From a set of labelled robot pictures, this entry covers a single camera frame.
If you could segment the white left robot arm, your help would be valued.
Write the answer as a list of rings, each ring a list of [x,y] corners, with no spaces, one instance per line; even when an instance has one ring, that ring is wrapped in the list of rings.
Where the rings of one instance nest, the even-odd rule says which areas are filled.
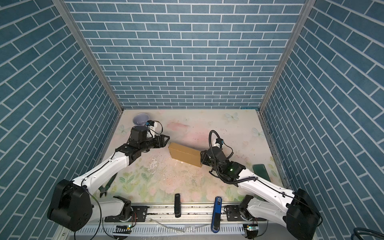
[[[164,148],[169,136],[157,133],[159,121],[147,121],[144,125],[131,128],[126,143],[116,148],[114,153],[99,165],[74,178],[62,180],[54,188],[47,212],[47,218],[70,231],[76,232],[89,221],[115,217],[121,222],[132,219],[131,201],[115,196],[113,201],[99,203],[94,193],[117,173],[134,163],[151,149]]]

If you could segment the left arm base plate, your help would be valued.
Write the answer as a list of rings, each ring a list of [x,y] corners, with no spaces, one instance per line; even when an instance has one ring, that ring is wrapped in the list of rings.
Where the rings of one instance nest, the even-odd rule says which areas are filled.
[[[132,216],[127,221],[121,221],[117,216],[110,216],[105,218],[106,223],[139,223],[145,222],[148,212],[148,206],[131,206]]]

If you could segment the brown cardboard box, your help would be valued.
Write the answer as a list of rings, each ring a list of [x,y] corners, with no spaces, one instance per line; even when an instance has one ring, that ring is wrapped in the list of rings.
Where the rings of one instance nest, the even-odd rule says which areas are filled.
[[[201,162],[201,151],[176,144],[171,143],[169,145],[169,152],[173,159],[193,165],[195,167],[202,167]]]

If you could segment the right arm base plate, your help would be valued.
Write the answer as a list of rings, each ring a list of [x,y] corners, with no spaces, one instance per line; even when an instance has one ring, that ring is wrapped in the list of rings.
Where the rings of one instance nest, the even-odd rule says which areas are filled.
[[[240,213],[238,205],[226,205],[223,207],[223,211],[227,217],[228,222],[266,222],[266,219],[249,217],[245,218]]]

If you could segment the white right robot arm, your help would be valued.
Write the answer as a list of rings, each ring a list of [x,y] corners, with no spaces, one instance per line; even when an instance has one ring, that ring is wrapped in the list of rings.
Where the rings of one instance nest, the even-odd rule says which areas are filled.
[[[254,174],[244,165],[230,161],[223,152],[225,141],[215,131],[209,133],[209,149],[201,153],[201,162],[211,167],[211,175],[246,192],[239,205],[246,220],[262,218],[286,227],[298,240],[313,239],[323,218],[310,195],[277,186]]]

